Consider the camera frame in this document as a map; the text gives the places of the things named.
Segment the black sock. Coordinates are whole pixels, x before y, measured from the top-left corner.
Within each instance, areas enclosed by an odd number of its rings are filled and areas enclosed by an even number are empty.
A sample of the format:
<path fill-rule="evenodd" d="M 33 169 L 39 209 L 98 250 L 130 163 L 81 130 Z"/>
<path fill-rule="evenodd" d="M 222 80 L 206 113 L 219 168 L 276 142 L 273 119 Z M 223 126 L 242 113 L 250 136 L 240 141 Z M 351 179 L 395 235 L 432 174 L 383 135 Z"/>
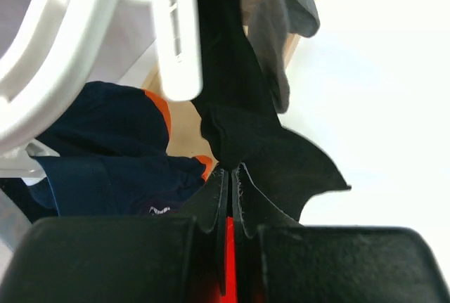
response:
<path fill-rule="evenodd" d="M 215 122 L 279 127 L 269 86 L 242 26 L 240 0 L 198 0 L 202 92 L 193 101 L 201 131 Z"/>
<path fill-rule="evenodd" d="M 200 130 L 213 156 L 226 170 L 244 165 L 256 187 L 295 221 L 306 203 L 350 185 L 333 162 L 307 138 L 282 127 L 277 116 L 240 108 L 197 105 Z"/>

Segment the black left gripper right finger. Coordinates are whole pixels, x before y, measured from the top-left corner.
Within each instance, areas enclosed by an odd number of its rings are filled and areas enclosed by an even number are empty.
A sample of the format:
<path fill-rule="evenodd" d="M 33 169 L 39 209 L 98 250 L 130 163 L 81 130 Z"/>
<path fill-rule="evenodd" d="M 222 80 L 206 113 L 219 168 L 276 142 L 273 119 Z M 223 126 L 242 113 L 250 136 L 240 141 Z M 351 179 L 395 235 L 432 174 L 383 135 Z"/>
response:
<path fill-rule="evenodd" d="M 401 227 L 302 226 L 231 175 L 239 302 L 448 302 L 428 244 Z"/>

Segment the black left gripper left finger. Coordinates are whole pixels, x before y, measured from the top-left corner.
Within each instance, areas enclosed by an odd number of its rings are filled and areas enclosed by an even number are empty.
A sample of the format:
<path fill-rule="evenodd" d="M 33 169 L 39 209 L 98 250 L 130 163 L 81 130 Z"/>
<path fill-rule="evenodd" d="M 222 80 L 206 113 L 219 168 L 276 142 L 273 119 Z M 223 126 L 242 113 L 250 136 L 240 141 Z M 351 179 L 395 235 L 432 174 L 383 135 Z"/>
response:
<path fill-rule="evenodd" d="M 1 282 L 2 302 L 219 302 L 229 176 L 215 169 L 177 212 L 42 219 Z"/>

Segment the white plastic clip hanger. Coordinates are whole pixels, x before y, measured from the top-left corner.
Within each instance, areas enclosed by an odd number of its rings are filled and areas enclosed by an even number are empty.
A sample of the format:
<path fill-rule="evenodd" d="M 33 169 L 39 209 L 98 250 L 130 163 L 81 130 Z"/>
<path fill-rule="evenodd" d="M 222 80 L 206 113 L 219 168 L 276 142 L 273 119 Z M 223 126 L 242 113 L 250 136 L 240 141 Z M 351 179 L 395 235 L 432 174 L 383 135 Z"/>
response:
<path fill-rule="evenodd" d="M 87 80 L 120 0 L 31 0 L 1 58 L 1 176 L 44 178 L 37 140 L 73 102 Z M 198 0 L 150 3 L 162 90 L 189 101 L 203 87 Z"/>

